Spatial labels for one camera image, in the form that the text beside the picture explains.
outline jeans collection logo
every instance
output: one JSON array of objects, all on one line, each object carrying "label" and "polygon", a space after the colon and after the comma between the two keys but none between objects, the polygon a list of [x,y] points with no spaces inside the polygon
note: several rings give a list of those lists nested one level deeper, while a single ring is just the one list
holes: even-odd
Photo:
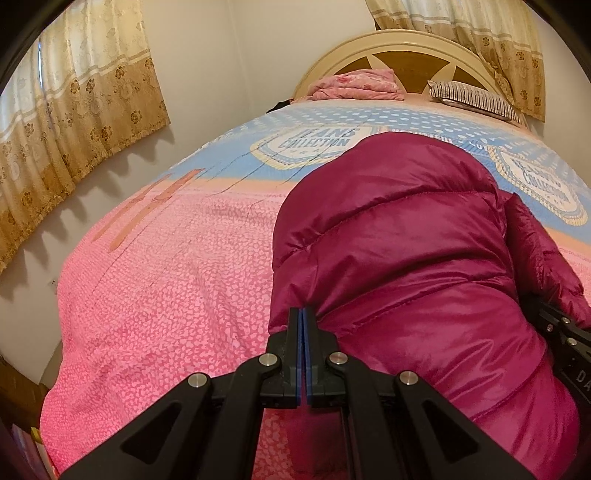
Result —
[{"label": "jeans collection logo", "polygon": [[530,161],[521,154],[488,146],[487,151],[498,172],[568,225],[585,225],[589,219],[574,189],[555,172]]},{"label": "jeans collection logo", "polygon": [[387,127],[331,125],[298,127],[263,138],[251,147],[252,154],[277,170],[327,163],[370,135]]}]

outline wooden cabinet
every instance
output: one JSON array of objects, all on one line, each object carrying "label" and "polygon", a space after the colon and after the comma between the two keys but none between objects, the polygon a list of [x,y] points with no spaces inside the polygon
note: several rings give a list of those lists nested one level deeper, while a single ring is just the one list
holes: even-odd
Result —
[{"label": "wooden cabinet", "polygon": [[13,423],[28,432],[39,427],[41,406],[47,389],[37,385],[0,356],[0,417],[7,426]]}]

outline blue bedspread section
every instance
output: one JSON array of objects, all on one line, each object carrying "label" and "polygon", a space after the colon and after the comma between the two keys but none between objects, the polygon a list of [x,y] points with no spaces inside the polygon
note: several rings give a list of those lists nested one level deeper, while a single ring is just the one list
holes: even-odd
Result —
[{"label": "blue bedspread section", "polygon": [[363,138],[385,131],[428,135],[466,150],[501,188],[517,192],[545,226],[591,242],[591,190],[541,141],[502,123],[492,127],[462,113],[403,102],[291,105],[230,130],[169,173],[175,178],[204,168],[206,179],[298,181]]}]

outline white wall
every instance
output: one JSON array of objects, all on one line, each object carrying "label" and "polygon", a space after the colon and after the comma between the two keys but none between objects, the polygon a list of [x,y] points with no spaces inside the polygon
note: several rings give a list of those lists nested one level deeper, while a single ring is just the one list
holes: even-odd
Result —
[{"label": "white wall", "polygon": [[313,63],[375,31],[365,0],[231,0],[256,115],[291,97]]},{"label": "white wall", "polygon": [[546,73],[546,122],[534,131],[591,186],[591,82],[556,31],[532,12]]},{"label": "white wall", "polygon": [[105,160],[54,210],[0,275],[0,353],[38,382],[59,340],[48,282],[87,230],[172,164],[250,118],[223,0],[144,0],[170,127]]}]

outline beige curtain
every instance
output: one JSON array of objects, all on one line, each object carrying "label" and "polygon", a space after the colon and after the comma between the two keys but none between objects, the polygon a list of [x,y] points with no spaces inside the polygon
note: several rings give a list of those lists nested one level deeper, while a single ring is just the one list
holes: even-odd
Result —
[{"label": "beige curtain", "polygon": [[522,0],[366,0],[380,29],[421,30],[476,53],[509,102],[545,120],[544,62]]},{"label": "beige curtain", "polygon": [[0,272],[96,165],[169,123],[140,0],[75,2],[0,96]]}]

